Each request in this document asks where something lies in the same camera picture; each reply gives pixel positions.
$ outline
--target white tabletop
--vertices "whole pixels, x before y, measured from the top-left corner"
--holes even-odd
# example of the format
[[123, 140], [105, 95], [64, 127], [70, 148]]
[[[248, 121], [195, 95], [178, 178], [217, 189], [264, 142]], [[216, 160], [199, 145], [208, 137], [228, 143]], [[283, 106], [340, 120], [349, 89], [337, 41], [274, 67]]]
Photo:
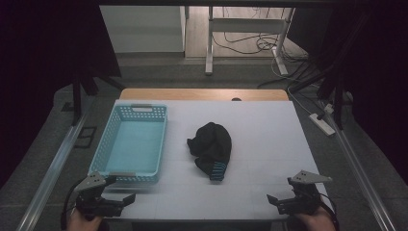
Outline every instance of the white tabletop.
[[[117, 100], [167, 105], [161, 177], [154, 186], [136, 188], [135, 203], [120, 219], [273, 220], [286, 218], [268, 203], [267, 194], [293, 198], [287, 178], [318, 168], [291, 101]], [[220, 183], [194, 163], [187, 139], [208, 122], [225, 127], [232, 140], [231, 160]], [[326, 193], [322, 184], [318, 190]], [[126, 192], [108, 192], [120, 199]]]

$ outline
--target metal rail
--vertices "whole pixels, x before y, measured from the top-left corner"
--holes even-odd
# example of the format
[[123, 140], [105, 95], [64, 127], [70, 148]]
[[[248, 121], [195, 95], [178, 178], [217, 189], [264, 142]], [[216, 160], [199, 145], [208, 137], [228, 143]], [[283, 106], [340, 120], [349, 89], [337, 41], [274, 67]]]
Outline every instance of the metal rail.
[[341, 149], [344, 153], [345, 158], [348, 161], [348, 164], [351, 166], [351, 170], [354, 173], [354, 176], [360, 185], [361, 191], [363, 195], [366, 197], [371, 210], [378, 221], [378, 224], [381, 227], [381, 230], [384, 231], [396, 231], [395, 226], [390, 218], [390, 215], [384, 206], [381, 197], [375, 190], [374, 186], [372, 185], [371, 181], [369, 180], [366, 172], [364, 171], [363, 166], [361, 165], [356, 153], [350, 142], [348, 141], [345, 133], [339, 129], [336, 125], [336, 122], [331, 116], [328, 116], [327, 119], [329, 120], [330, 125], [334, 128], [337, 135], [337, 140], [341, 145]]
[[90, 105], [93, 102], [94, 97], [88, 96], [85, 101], [83, 114], [79, 118], [75, 126], [71, 126], [65, 135], [65, 138], [54, 157], [49, 169], [45, 173], [41, 184], [39, 185], [36, 194], [34, 195], [30, 205], [28, 206], [25, 215], [21, 222], [18, 224], [16, 230], [33, 230], [37, 224], [38, 218], [45, 207], [45, 203], [48, 200], [49, 195], [54, 189], [55, 183], [63, 169], [65, 161], [71, 151], [75, 140], [77, 139], [82, 126], [89, 114]]

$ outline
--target black curtain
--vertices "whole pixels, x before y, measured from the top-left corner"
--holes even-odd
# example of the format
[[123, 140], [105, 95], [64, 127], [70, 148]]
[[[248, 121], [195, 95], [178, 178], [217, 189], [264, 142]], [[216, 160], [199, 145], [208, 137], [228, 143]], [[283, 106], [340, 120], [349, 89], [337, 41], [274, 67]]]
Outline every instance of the black curtain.
[[21, 161], [53, 107], [54, 93], [79, 76], [120, 76], [96, 1], [0, 3], [1, 185]]
[[407, 9], [404, 1], [378, 1], [344, 64], [355, 119], [406, 183]]

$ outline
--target light blue plastic basket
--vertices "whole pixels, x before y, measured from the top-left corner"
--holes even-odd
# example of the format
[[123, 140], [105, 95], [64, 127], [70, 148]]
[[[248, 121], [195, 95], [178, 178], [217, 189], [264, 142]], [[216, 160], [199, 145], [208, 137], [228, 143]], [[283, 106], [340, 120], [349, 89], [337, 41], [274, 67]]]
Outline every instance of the light blue plastic basket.
[[114, 175], [116, 186], [157, 183], [166, 121], [166, 105], [114, 105], [89, 173]]

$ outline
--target black garment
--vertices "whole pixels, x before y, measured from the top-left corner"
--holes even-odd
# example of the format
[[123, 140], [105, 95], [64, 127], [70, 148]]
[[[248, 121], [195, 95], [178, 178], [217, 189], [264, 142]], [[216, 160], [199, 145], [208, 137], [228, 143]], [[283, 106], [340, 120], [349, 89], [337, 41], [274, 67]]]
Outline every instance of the black garment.
[[187, 139], [190, 153], [198, 157], [195, 164], [210, 176], [222, 181], [231, 156], [231, 137], [221, 125], [213, 122], [199, 128], [195, 138]]

